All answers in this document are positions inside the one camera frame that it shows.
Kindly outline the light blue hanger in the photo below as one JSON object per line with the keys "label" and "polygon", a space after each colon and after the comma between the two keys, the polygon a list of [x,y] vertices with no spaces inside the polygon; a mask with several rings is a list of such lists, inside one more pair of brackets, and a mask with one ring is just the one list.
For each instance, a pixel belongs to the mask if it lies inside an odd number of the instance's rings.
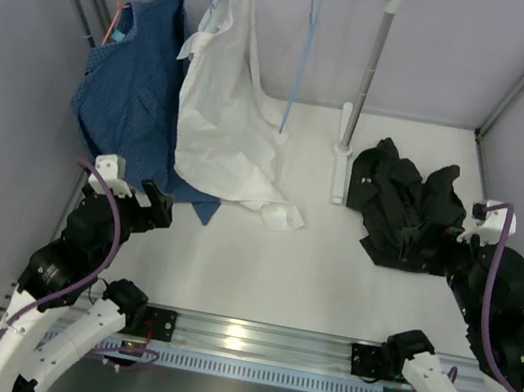
{"label": "light blue hanger", "polygon": [[321,10],[321,0],[310,0],[309,2],[310,7],[307,18],[307,36],[305,36],[301,57],[299,58],[299,63],[297,64],[296,75],[294,77],[289,96],[287,97],[284,114],[279,125],[279,134],[283,134],[285,132],[287,121],[289,120],[289,115],[291,114],[292,105],[294,104],[297,94],[299,93],[301,82],[303,82],[304,71],[306,70],[307,61],[309,59],[310,48],[312,47],[313,38],[315,37],[317,20]]}

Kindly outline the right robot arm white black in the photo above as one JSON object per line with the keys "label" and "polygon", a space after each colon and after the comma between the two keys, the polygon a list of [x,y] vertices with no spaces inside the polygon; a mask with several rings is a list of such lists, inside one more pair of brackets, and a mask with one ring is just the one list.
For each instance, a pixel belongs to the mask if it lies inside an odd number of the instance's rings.
{"label": "right robot arm white black", "polygon": [[[524,258],[503,245],[463,242],[451,228],[432,243],[488,392],[524,392]],[[417,392],[458,392],[433,346],[420,330],[391,335],[380,366]]]}

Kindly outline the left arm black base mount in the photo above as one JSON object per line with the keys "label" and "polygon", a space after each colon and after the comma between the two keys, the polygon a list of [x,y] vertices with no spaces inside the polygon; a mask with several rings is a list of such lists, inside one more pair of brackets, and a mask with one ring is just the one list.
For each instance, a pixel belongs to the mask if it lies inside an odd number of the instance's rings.
{"label": "left arm black base mount", "polygon": [[168,343],[176,329],[177,318],[178,313],[173,310],[148,306],[142,314],[134,316],[120,332],[143,341],[154,339]]}

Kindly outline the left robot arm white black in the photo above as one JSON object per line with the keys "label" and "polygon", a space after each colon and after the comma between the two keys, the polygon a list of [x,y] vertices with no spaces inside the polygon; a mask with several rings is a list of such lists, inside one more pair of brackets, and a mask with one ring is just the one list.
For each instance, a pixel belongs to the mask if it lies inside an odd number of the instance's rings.
{"label": "left robot arm white black", "polygon": [[82,357],[113,333],[143,327],[148,297],[130,280],[112,281],[78,320],[45,335],[93,287],[132,234],[172,224],[170,195],[144,180],[148,205],[116,170],[82,161],[90,178],[83,200],[55,241],[35,251],[0,320],[0,392],[48,392]]}

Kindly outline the black pinstriped shirt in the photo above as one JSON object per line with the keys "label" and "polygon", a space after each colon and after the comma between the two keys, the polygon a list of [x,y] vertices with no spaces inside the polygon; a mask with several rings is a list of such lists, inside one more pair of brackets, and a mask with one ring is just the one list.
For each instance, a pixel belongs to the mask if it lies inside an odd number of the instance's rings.
{"label": "black pinstriped shirt", "polygon": [[439,249],[449,228],[460,228],[466,210],[454,189],[458,165],[426,178],[388,137],[353,162],[346,206],[362,215],[360,244],[380,267],[443,275]]}

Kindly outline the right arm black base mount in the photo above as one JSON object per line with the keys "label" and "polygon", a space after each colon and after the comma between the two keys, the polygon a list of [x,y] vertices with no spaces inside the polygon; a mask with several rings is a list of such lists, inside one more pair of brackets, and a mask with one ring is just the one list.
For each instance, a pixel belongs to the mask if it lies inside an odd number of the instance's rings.
{"label": "right arm black base mount", "polygon": [[384,346],[354,343],[351,349],[351,374],[369,383],[403,381],[397,359]]}

